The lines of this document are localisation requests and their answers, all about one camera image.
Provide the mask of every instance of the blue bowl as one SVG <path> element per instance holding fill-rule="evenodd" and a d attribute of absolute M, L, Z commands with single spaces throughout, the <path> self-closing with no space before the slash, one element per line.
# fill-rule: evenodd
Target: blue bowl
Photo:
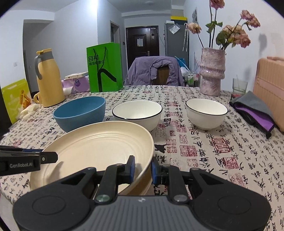
<path fill-rule="evenodd" d="M 106 100 L 99 96 L 72 100 L 57 108 L 53 117 L 65 132 L 92 123 L 102 122 L 105 116 Z"/>

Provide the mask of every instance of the vase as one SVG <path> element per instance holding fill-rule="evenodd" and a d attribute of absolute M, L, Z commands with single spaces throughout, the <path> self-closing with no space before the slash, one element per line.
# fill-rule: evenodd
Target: vase
<path fill-rule="evenodd" d="M 200 74 L 202 75 L 201 93 L 219 96 L 221 93 L 221 79 L 225 78 L 225 51 L 202 48 Z"/>

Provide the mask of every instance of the tablecloth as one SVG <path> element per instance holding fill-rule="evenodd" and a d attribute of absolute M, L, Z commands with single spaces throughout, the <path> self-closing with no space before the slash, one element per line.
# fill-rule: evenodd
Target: tablecloth
<path fill-rule="evenodd" d="M 199 88 L 175 86 L 125 86 L 118 92 L 79 93 L 65 102 L 98 95 L 106 99 L 105 121 L 113 120 L 112 109 L 128 100 L 145 99 L 163 106 L 162 118 L 151 132 L 155 156 L 160 164 L 172 164 L 182 171 L 199 167 L 242 187 L 258 192 L 269 201 L 272 211 L 265 230 L 284 229 L 284 136 L 272 131 L 267 140 L 249 126 L 229 105 L 230 93 L 206 96 Z M 191 98 L 207 98 L 223 103 L 229 109 L 225 121 L 216 129 L 203 131 L 189 121 L 185 102 Z M 20 120 L 11 128 L 1 145 L 43 149 L 64 135 L 52 112 L 59 105 L 41 107 L 27 121 Z M 30 191 L 30 173 L 0 177 L 0 191 L 11 203 Z M 167 193 L 163 186 L 151 186 L 155 195 Z"/>

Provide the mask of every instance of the gray ribbed panel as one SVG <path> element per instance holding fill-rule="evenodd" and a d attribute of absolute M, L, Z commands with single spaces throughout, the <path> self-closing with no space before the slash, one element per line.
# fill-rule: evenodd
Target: gray ribbed panel
<path fill-rule="evenodd" d="M 165 196 L 120 196 L 113 204 L 97 206 L 89 219 L 74 230 L 209 231 L 198 223 L 188 207 L 174 205 Z"/>

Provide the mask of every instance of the bowl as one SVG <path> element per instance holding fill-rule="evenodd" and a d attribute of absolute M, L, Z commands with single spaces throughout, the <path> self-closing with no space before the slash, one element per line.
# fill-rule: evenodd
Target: bowl
<path fill-rule="evenodd" d="M 58 161 L 43 164 L 40 171 L 31 173 L 31 190 L 88 167 L 103 171 L 113 164 L 125 164 L 130 155 L 135 157 L 134 181 L 130 185 L 119 185 L 118 192 L 128 195 L 138 190 L 138 193 L 145 194 L 151 184 L 151 173 L 147 170 L 154 154 L 154 141 L 144 127 L 135 123 L 107 121 L 90 124 L 66 133 L 43 152 L 49 151 L 58 154 Z"/>
<path fill-rule="evenodd" d="M 163 107 L 154 101 L 132 100 L 115 106 L 112 114 L 116 120 L 136 123 L 152 131 L 157 127 L 162 111 Z"/>
<path fill-rule="evenodd" d="M 57 108 L 53 117 L 65 132 L 92 123 L 102 122 L 105 116 L 106 100 L 99 96 L 90 96 L 72 100 Z"/>
<path fill-rule="evenodd" d="M 202 130 L 211 130 L 222 124 L 228 108 L 221 103 L 208 99 L 190 99 L 186 101 L 189 120 Z"/>

